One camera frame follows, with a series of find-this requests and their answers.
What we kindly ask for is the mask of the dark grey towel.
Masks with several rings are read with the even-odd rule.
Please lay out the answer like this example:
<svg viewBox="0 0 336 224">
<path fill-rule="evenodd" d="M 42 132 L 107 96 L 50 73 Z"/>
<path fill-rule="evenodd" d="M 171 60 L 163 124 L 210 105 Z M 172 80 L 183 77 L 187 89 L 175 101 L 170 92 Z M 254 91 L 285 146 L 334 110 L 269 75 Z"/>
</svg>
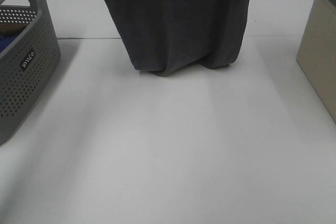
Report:
<svg viewBox="0 0 336 224">
<path fill-rule="evenodd" d="M 136 70 L 166 76 L 189 64 L 234 63 L 249 0 L 104 0 Z"/>
</svg>

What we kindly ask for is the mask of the brown cloth in basket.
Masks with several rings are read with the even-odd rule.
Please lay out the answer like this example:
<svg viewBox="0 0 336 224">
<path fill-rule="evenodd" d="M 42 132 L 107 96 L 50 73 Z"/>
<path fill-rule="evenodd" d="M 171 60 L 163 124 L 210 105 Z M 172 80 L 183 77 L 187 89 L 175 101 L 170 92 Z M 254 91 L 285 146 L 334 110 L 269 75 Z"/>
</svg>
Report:
<svg viewBox="0 0 336 224">
<path fill-rule="evenodd" d="M 2 36 L 14 36 L 20 34 L 26 27 L 25 24 L 1 23 L 0 34 Z"/>
</svg>

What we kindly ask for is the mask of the beige fabric storage box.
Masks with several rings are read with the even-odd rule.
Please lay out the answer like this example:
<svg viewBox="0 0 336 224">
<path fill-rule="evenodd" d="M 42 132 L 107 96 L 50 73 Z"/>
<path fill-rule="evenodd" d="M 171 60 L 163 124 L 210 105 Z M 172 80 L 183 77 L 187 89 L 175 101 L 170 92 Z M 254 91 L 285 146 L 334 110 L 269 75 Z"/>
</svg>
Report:
<svg viewBox="0 0 336 224">
<path fill-rule="evenodd" d="M 335 120 L 335 0 L 313 0 L 296 61 Z"/>
</svg>

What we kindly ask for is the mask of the blue cloth in basket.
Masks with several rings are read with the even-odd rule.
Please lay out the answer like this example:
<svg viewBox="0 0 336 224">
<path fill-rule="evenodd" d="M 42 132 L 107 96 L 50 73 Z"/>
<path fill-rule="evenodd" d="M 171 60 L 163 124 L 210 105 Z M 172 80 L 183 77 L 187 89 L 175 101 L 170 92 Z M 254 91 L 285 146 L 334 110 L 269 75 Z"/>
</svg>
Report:
<svg viewBox="0 0 336 224">
<path fill-rule="evenodd" d="M 4 51 L 17 37 L 19 34 L 12 35 L 0 35 L 0 52 Z"/>
</svg>

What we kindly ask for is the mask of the grey perforated plastic basket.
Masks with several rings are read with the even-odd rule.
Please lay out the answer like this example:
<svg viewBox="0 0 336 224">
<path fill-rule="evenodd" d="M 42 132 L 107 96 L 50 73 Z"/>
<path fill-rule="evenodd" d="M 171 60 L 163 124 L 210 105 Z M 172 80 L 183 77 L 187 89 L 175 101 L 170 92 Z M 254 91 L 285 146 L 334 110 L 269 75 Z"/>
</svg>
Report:
<svg viewBox="0 0 336 224">
<path fill-rule="evenodd" d="M 1 143 L 26 119 L 61 57 L 47 1 L 27 1 L 1 6 L 1 23 L 27 26 L 1 52 Z"/>
</svg>

